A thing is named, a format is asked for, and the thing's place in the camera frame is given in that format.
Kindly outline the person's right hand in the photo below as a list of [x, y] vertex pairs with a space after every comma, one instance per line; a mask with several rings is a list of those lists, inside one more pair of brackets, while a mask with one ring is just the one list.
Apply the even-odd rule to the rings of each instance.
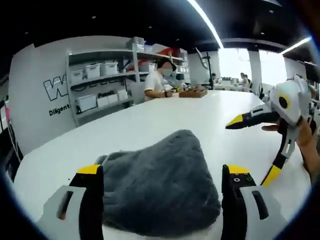
[[[273, 122], [271, 125], [262, 126], [261, 129], [268, 132], [277, 132], [280, 126], [280, 119]], [[300, 118], [298, 122], [299, 134], [296, 140], [298, 147], [302, 150], [306, 148], [308, 144], [312, 143], [315, 139], [312, 134], [312, 129], [309, 123], [303, 117]]]

